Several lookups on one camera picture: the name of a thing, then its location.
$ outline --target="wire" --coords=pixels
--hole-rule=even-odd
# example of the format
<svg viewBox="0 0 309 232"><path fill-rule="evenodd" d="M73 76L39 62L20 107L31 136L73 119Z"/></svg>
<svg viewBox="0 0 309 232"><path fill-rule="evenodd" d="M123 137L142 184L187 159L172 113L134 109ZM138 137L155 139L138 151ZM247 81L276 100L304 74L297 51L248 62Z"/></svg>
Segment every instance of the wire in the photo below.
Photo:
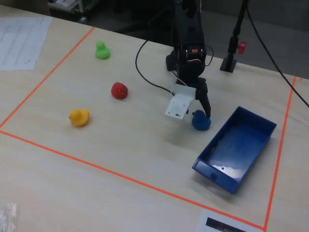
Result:
<svg viewBox="0 0 309 232"><path fill-rule="evenodd" d="M210 45L206 45L206 47L209 47L212 51L212 54L211 54L211 60L209 61L209 64L208 65L205 65L205 66L210 66L211 62L212 62L212 58L213 58L213 48L210 46Z"/></svg>
<svg viewBox="0 0 309 232"><path fill-rule="evenodd" d="M173 70L170 71L179 81L181 81L185 86L188 86L183 80L181 80L174 72Z"/></svg>
<svg viewBox="0 0 309 232"><path fill-rule="evenodd" d="M213 48L210 46L210 45L206 45L206 47L209 47L212 51L212 54L211 54L211 60L209 61L209 63L206 65L206 64L203 64L205 67L207 66L210 66L211 62L212 62L212 58L213 58ZM188 63L193 63L193 62L199 62L201 63L201 61L199 59L191 59L191 60L188 60L187 61Z"/></svg>
<svg viewBox="0 0 309 232"><path fill-rule="evenodd" d="M247 6L247 14L248 14L248 18L252 24L252 27L256 33L257 38L259 39L259 41L261 42L263 48L265 49L265 51L267 52L269 58L271 59L272 63L275 65L276 69L278 70L278 72L281 74L281 76L284 78L284 80L288 83L288 85L291 87L291 89L296 93L296 95L304 102L304 104L309 107L309 104L305 101L305 99L303 99L303 97L296 91L296 89L291 85L291 83L288 81L288 79L283 75L283 73L281 72L281 70L279 69L279 67L277 66L275 60L273 59L273 57L271 56L270 52L268 51L268 49L266 48L266 45L264 44L264 42L262 41L254 23L253 20L251 18L250 12L249 12L249 8Z"/></svg>
<svg viewBox="0 0 309 232"><path fill-rule="evenodd" d="M165 91L167 91L167 92L169 92L169 93L172 93L172 92L169 91L167 88L164 88L164 87L162 87L162 86L156 85L156 84L151 83L150 81L148 81L148 80L143 76L143 74L141 74L139 68L137 67L137 58L139 57L139 54L140 54L141 49L144 47L144 45L145 45L147 42L148 42L148 40L146 40L146 41L142 44L142 46L140 46L140 49L139 49L139 51L138 51L137 54L136 54L136 57L135 57L135 67L136 67L136 70L139 72L140 76L141 76L145 81L147 81L150 85L155 86L155 87L158 87L158 88L161 88L161 89L163 89L163 90L165 90Z"/></svg>

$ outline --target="white bracket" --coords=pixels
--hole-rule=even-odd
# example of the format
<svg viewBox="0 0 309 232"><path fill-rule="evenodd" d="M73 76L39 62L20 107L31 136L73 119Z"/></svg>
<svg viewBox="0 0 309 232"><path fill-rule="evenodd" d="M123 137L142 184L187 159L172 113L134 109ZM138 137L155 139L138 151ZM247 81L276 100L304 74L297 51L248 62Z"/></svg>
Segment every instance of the white bracket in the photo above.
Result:
<svg viewBox="0 0 309 232"><path fill-rule="evenodd" d="M189 109L189 105L195 100L196 89L174 84L173 92L175 93L175 96L170 100L165 114L178 119L183 119Z"/></svg>

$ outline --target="orange tape line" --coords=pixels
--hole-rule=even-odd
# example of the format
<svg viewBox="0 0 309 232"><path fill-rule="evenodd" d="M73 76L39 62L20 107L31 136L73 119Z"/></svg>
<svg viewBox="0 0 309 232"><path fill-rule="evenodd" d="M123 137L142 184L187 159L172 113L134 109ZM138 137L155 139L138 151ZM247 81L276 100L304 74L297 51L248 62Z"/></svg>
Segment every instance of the orange tape line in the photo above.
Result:
<svg viewBox="0 0 309 232"><path fill-rule="evenodd" d="M94 27L74 46L72 50L70 50L69 53L66 54L66 56L53 68L53 70L50 71L50 73L34 88L34 90L29 93L29 95L11 112L11 114L0 124L0 128L16 113L16 111L31 97L31 95L44 83L44 81L47 80L47 78L62 64L66 58L68 58L69 55L88 37L88 35L91 34L91 32L94 30Z"/></svg>
<svg viewBox="0 0 309 232"><path fill-rule="evenodd" d="M74 156L67 155L67 154L62 153L62 152L60 152L60 151L56 151L56 150L54 150L54 149L45 147L45 146L43 146L43 145L37 144L37 143L32 142L32 141L30 141L30 140L27 140L27 139L18 137L18 136L16 136L16 135L13 135L13 134L10 134L10 133L1 131L1 130L0 130L0 133L1 133L1 134L8 135L8 136L10 136L10 137L12 137L12 138L16 138L16 139L18 139L18 140L20 140L20 141L23 141L23 142L26 142L26 143L28 143L28 144L31 144L31 145L40 147L40 148L45 149L45 150L47 150L47 151L56 153L56 154L58 154L58 155L67 157L67 158L69 158L69 159L75 160L75 161L77 161L77 162L87 164L87 165L92 166L92 167L94 167L94 168L98 168L98 169L103 170L103 171L105 171L105 172L108 172L108 173L111 173L111 174L113 174L113 175L119 176L119 177L121 177L121 178L127 179L127 180L132 181L132 182L134 182L134 183L137 183L137 184L139 184L139 185L143 185L143 186L145 186L145 187L147 187L147 188L150 188L150 189L156 190L156 191L158 191L158 192L164 193L164 194L166 194L166 195L168 195L168 196L177 198L177 199L182 200L182 201L184 201L184 202L188 202L188 203L197 205L197 206L199 206L199 207L202 207L202 208L204 208L204 209L211 210L211 211L213 211L213 212L216 212L216 213L218 213L218 214L221 214L221 215L227 216L227 217L229 217L229 218L235 219L235 220L237 220L237 221L243 222L243 223L245 223L245 224L248 224L248 225L250 225L250 226L256 227L256 228L258 228L258 229L261 229L261 230L263 229L262 226L253 224L252 222L249 222L249 221L246 221L246 220L241 219L241 218L239 218L239 217L236 217L236 216L227 214L227 213L222 212L222 211L220 211L220 210L217 210L217 209L211 208L211 207L209 207L209 206L200 204L200 203L198 203L198 202L194 202L194 201L192 201L192 200L190 200L190 199L187 199L187 198L185 198L185 197L178 196L178 195L176 195L176 194L174 194L174 193L171 193L171 192L165 191L165 190L163 190L163 189L157 188L157 187L155 187L155 186L146 184L146 183L141 182L141 181L139 181L139 180L133 179L133 178L131 178L131 177L129 177L129 176L126 176L126 175L117 173L117 172L112 171L112 170L107 169L107 168L103 168L103 167L101 167L101 166L99 166L99 165L96 165L96 164L94 164L94 163L90 163L90 162L88 162L88 161L86 161L86 160L79 159L79 158L76 158L76 157L74 157Z"/></svg>
<svg viewBox="0 0 309 232"><path fill-rule="evenodd" d="M296 82L296 76L294 76L294 79L293 79L293 83L292 83L293 87L295 86L295 82ZM268 221L269 221L269 215L270 215L270 210L271 210L271 205L272 205L272 201L273 201L274 193L275 193L275 187L276 187L278 170L279 170L281 153L282 153L282 146L283 146L283 142L284 142L284 135L285 135L286 124L288 122L288 117L289 117L289 113L290 113L290 106L291 106L292 96L293 96L293 90L291 89L288 105L286 107L285 118L284 118L284 123L283 123L283 129L282 129L282 134L281 134L281 139L280 139L280 146L279 146L278 157L277 157L277 163L276 163L276 169L275 169L275 174L274 174L274 180L272 182L272 187L271 187L271 192L270 192L270 197L269 197L269 202L268 202L268 207L267 207L267 213L266 213L266 219L265 219L264 228L263 228L263 231L265 231L265 232L267 230Z"/></svg>

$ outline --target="red toy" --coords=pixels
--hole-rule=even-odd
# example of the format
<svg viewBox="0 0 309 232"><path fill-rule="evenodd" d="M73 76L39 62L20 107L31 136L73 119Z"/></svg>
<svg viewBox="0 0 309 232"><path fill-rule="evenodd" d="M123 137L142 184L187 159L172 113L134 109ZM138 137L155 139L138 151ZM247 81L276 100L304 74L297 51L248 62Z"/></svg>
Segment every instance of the red toy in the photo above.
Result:
<svg viewBox="0 0 309 232"><path fill-rule="evenodd" d="M124 99L127 97L127 87L119 82L116 82L112 86L112 95L116 99Z"/></svg>

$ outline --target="black stand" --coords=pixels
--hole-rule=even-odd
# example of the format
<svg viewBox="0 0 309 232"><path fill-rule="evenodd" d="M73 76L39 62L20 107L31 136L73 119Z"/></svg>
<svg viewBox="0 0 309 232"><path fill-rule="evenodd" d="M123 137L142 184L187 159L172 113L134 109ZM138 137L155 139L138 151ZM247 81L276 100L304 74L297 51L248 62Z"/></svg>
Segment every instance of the black stand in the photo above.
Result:
<svg viewBox="0 0 309 232"><path fill-rule="evenodd" d="M220 67L221 71L226 71L229 73L230 72L232 73L234 71L234 68L237 62L234 59L234 54L236 53L236 50L238 48L238 41L239 41L238 36L240 34L240 27L241 27L242 20L246 12L248 2L249 0L242 0L241 9L238 15L237 23L236 23L236 26L234 27L233 35L231 36L230 43L228 45L228 50L227 50L228 55L227 57L223 59L223 62Z"/></svg>

